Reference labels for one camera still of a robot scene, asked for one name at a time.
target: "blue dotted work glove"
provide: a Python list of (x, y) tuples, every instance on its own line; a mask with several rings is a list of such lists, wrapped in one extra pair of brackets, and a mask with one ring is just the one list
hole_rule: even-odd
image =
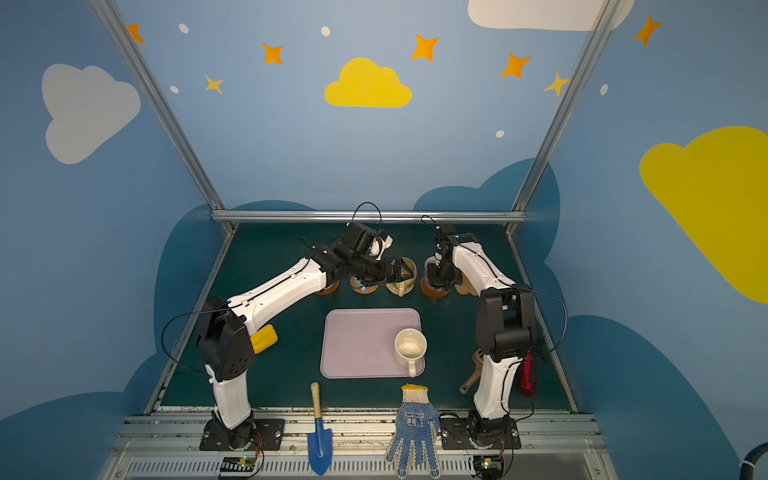
[(409, 464), (429, 463), (432, 478), (440, 476), (435, 454), (435, 437), (440, 430), (440, 415), (429, 403), (427, 388), (418, 385), (402, 386), (402, 405), (395, 420), (395, 438), (386, 454), (387, 463), (397, 464), (397, 476), (405, 478)]

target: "star decoration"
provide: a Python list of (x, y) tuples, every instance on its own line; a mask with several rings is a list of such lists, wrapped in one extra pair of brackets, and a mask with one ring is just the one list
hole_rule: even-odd
[(554, 74), (554, 83), (544, 89), (544, 91), (547, 90), (554, 90), (558, 93), (558, 97), (560, 96), (560, 93), (562, 91), (563, 85), (567, 84), (569, 81), (571, 81), (570, 78), (566, 78), (563, 80), (560, 78), (560, 72), (557, 72)]
[(138, 23), (134, 23), (133, 25), (129, 25), (128, 26), (128, 31), (131, 33), (131, 37), (133, 37), (135, 41), (137, 41), (139, 43), (144, 43), (144, 39), (141, 37), (141, 35), (139, 35), (139, 24)]
[(645, 26), (642, 30), (640, 30), (640, 33), (637, 34), (635, 37), (635, 40), (642, 40), (643, 45), (648, 45), (648, 40), (650, 40), (650, 36), (654, 34), (657, 28), (661, 26), (661, 23), (656, 23), (654, 20), (648, 15), (648, 20), (645, 21)]
[(206, 78), (206, 80), (208, 80), (208, 86), (205, 87), (206, 90), (215, 90), (215, 91), (219, 92), (219, 95), (223, 95), (221, 93), (221, 90), (219, 89), (219, 85), (221, 84), (221, 82), (223, 80), (213, 81), (210, 78), (208, 78), (208, 75), (206, 75), (205, 78)]
[(283, 47), (267, 47), (265, 44), (261, 44), (264, 46), (264, 50), (266, 50), (266, 59), (264, 60), (264, 64), (268, 63), (277, 63), (278, 65), (282, 65), (283, 61), (280, 60), (280, 51), (283, 50)]
[(432, 61), (432, 50), (435, 48), (438, 40), (440, 39), (433, 38), (432, 40), (426, 40), (417, 35), (416, 51), (413, 52), (413, 57), (411, 60), (416, 60), (417, 58), (426, 58), (427, 60)]
[(531, 57), (517, 58), (513, 54), (509, 54), (509, 65), (507, 65), (507, 69), (502, 73), (502, 78), (507, 75), (514, 75), (515, 77), (520, 78), (520, 76), (523, 75), (523, 67), (530, 59)]

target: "robotic arm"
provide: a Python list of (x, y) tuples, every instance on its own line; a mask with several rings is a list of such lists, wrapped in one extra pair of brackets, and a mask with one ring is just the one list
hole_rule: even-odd
[(484, 358), (468, 427), (470, 439), (491, 445), (511, 428), (512, 380), (536, 343), (533, 293), (504, 275), (471, 233), (457, 234), (453, 225), (441, 225), (435, 229), (435, 240), (435, 261), (428, 260), (427, 284), (449, 290), (466, 279), (480, 296), (475, 338)]
[[(197, 348), (214, 388), (216, 407), (206, 425), (200, 449), (245, 449), (254, 433), (253, 413), (247, 397), (246, 374), (255, 360), (251, 337), (295, 302), (311, 293), (355, 277), (363, 286), (401, 282), (412, 278), (401, 258), (389, 259), (384, 250), (392, 238), (357, 222), (347, 224), (331, 247), (313, 247), (307, 257), (272, 280), (226, 302), (208, 299), (206, 316), (197, 324)], [(216, 440), (207, 442), (213, 436)]]

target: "dark green mat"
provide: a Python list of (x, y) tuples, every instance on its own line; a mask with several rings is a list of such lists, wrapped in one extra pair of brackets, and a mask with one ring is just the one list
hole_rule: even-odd
[[(424, 260), (434, 254), (432, 231), (424, 225), (384, 226), (394, 239), (387, 250), (391, 257), (410, 257), (422, 274)], [(224, 299), (246, 292), (273, 278), (307, 254), (300, 236), (312, 243), (323, 243), (342, 234), (343, 224), (282, 223), (242, 224), (227, 253), (211, 289)], [(472, 232), (494, 263), (513, 280), (520, 281), (512, 252), (501, 226), (458, 226), (459, 232)], [(349, 284), (331, 296), (310, 295), (272, 319), (279, 340), (259, 354), (248, 372), (248, 394), (253, 407), (309, 407), (310, 383), (319, 382), (323, 406), (376, 408), (397, 407), (402, 401), (400, 386), (408, 379), (326, 379), (320, 374), (320, 353), (328, 312), (351, 308), (416, 309), (422, 331), (429, 341), (426, 370), (414, 382), (429, 387), (429, 398), (439, 409), (469, 409), (475, 388), (466, 396), (459, 386), (474, 370), (477, 297), (451, 292), (433, 302), (416, 288), (403, 298), (392, 295), (384, 286), (374, 293), (360, 295)], [(182, 362), (204, 369), (193, 336), (181, 357)], [(538, 362), (536, 409), (568, 409), (568, 399), (550, 362)], [(162, 399), (164, 406), (212, 406), (213, 393), (201, 375), (176, 369)], [(513, 390), (512, 409), (530, 409), (528, 398)]]

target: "purple rectangular tray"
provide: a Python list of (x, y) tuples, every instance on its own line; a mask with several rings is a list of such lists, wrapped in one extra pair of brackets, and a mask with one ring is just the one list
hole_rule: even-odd
[[(327, 379), (376, 379), (408, 376), (397, 363), (395, 336), (403, 329), (422, 330), (413, 308), (339, 309), (326, 316), (320, 372)], [(416, 367), (416, 376), (425, 363)]]

